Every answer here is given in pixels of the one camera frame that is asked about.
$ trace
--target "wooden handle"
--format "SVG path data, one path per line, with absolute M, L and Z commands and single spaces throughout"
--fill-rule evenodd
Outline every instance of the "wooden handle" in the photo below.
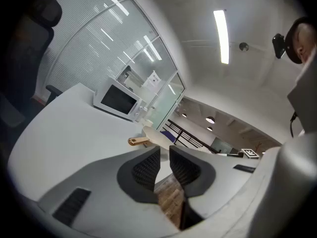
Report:
M 131 137 L 128 139 L 128 143 L 129 145 L 140 145 L 143 144 L 145 142 L 148 142 L 150 139 L 147 137 Z

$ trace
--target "chair armrest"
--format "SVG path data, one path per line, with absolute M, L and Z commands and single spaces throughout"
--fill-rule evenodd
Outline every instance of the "chair armrest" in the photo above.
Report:
M 25 116 L 2 93 L 0 93 L 0 120 L 10 128 L 18 127 L 25 121 Z
M 58 90 L 56 87 L 52 85 L 47 85 L 46 89 L 51 92 L 48 101 L 46 102 L 46 106 L 51 103 L 57 96 L 61 95 L 63 92 Z

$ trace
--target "black cable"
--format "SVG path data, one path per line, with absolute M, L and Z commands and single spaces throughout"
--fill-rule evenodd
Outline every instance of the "black cable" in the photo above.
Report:
M 296 119 L 296 117 L 297 117 L 297 114 L 296 114 L 296 112 L 294 112 L 294 113 L 293 113 L 293 116 L 292 116 L 292 118 L 291 118 L 291 123 L 290 123 L 290 131 L 291 131 L 292 137 L 294 137 L 294 135 L 293 135 L 293 129 L 292 129 L 292 123 L 293 123 L 293 121 Z

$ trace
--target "person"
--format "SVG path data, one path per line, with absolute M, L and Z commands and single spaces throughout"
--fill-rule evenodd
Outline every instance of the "person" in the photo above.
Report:
M 295 20 L 285 38 L 285 50 L 291 61 L 306 64 L 316 45 L 317 27 L 313 21 L 308 17 Z

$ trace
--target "glass door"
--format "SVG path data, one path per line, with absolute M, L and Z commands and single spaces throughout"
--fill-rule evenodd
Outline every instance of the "glass door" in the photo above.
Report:
M 157 129 L 162 121 L 165 119 L 169 111 L 173 108 L 175 102 L 184 91 L 184 86 L 178 74 L 162 89 L 159 97 L 154 104 L 149 107 L 145 120 L 153 122 L 153 128 Z

